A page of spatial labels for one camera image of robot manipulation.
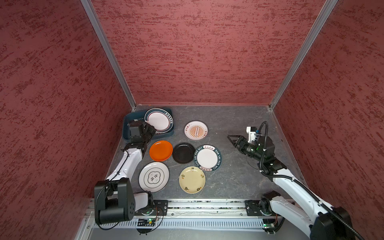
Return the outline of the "small green rimmed plate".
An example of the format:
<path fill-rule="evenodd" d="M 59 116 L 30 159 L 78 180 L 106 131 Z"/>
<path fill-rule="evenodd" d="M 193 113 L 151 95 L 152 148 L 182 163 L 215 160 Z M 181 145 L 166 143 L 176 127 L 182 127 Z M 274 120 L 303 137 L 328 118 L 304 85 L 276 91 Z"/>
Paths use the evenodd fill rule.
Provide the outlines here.
<path fill-rule="evenodd" d="M 144 120 L 156 129 L 157 133 L 167 133 L 174 126 L 172 115 L 160 108 L 153 108 L 145 113 Z"/>

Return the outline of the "green lettered rim plate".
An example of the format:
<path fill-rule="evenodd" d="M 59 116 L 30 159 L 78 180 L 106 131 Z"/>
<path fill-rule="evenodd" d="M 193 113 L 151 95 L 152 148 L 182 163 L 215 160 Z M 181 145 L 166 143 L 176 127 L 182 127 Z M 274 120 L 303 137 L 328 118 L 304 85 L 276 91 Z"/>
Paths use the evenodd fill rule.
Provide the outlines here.
<path fill-rule="evenodd" d="M 205 172 L 214 172 L 222 165 L 223 157 L 218 148 L 201 145 L 194 152 L 195 165 Z"/>

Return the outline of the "orange sunburst pattern plate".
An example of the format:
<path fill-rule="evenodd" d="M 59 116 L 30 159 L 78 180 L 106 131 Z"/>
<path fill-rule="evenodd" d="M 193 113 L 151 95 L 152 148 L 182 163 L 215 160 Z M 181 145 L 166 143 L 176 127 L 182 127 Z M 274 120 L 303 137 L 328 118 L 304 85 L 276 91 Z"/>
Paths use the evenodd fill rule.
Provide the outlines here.
<path fill-rule="evenodd" d="M 208 135 L 208 126 L 201 121 L 191 121 L 184 127 L 185 136 L 192 141 L 201 141 Z"/>

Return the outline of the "white plate black flower outline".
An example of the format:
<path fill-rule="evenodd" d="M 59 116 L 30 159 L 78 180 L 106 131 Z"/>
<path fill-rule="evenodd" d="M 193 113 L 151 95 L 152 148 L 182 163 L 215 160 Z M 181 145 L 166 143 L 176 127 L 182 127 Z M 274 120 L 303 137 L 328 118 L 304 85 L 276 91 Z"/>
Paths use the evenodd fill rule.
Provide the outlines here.
<path fill-rule="evenodd" d="M 142 169 L 139 175 L 139 185 L 144 191 L 157 193 L 167 185 L 169 179 L 168 167 L 161 162 L 153 162 Z"/>

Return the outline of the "pale yellow plate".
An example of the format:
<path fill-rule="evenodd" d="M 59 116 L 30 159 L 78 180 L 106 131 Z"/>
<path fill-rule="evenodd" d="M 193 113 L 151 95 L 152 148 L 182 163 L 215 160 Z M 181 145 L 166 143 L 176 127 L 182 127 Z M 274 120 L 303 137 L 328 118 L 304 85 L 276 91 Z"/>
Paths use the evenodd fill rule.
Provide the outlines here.
<path fill-rule="evenodd" d="M 179 176 L 179 185 L 181 189 L 188 194 L 201 192 L 205 183 L 205 174 L 198 167 L 187 167 Z"/>

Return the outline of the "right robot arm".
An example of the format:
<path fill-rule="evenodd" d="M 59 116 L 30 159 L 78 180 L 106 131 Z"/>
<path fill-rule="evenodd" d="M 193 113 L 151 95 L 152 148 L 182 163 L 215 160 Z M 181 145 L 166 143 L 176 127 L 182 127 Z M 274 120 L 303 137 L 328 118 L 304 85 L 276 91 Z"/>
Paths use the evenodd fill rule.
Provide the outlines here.
<path fill-rule="evenodd" d="M 270 137 L 255 143 L 240 135 L 228 135 L 231 144 L 243 155 L 258 161 L 260 173 L 283 189 L 295 202 L 288 202 L 277 192 L 264 194 L 259 209 L 264 215 L 277 214 L 291 222 L 311 240 L 362 240 L 352 226 L 349 213 L 321 199 L 275 157 Z"/>

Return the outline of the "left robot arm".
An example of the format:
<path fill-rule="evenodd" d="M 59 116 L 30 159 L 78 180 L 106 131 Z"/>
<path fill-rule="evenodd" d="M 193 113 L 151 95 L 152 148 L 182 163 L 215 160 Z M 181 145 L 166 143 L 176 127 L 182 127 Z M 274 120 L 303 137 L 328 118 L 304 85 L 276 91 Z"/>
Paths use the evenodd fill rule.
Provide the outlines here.
<path fill-rule="evenodd" d="M 129 140 L 121 149 L 123 156 L 117 167 L 94 187 L 95 222 L 104 231 L 108 228 L 102 225 L 117 226 L 120 222 L 132 220 L 138 211 L 151 211 L 154 208 L 151 192 L 135 194 L 131 180 L 156 129 L 146 122 L 133 121 L 128 125 L 128 132 Z"/>

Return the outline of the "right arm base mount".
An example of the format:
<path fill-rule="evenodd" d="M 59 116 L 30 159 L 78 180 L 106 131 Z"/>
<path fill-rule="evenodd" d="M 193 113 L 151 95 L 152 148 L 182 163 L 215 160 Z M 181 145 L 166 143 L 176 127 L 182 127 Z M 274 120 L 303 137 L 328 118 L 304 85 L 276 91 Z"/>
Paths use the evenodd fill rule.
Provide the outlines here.
<path fill-rule="evenodd" d="M 272 211 L 270 201 L 267 199 L 261 200 L 247 200 L 245 201 L 245 209 L 247 216 L 274 216 L 275 213 Z"/>

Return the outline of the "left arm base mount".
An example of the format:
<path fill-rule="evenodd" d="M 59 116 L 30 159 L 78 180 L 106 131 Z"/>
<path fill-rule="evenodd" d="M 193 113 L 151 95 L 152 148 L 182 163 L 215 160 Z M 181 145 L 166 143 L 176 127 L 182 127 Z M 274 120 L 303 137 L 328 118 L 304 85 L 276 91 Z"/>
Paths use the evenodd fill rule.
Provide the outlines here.
<path fill-rule="evenodd" d="M 154 200 L 147 208 L 137 211 L 136 216 L 166 216 L 169 207 L 169 200 Z"/>

